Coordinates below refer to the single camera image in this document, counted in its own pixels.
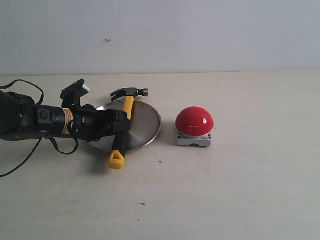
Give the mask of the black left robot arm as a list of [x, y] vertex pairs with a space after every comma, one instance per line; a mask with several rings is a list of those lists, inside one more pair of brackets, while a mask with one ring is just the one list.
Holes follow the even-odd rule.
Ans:
[[43, 137], [96, 142], [130, 129], [122, 110], [97, 110], [80, 104], [80, 91], [62, 93], [61, 107], [36, 104], [26, 95], [0, 93], [0, 138], [4, 141], [37, 140]]

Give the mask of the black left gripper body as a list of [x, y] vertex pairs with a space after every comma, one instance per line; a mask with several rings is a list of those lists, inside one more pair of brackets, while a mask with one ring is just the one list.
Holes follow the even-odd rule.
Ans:
[[97, 110], [92, 105], [71, 107], [71, 134], [80, 140], [97, 142], [113, 134], [114, 110]]

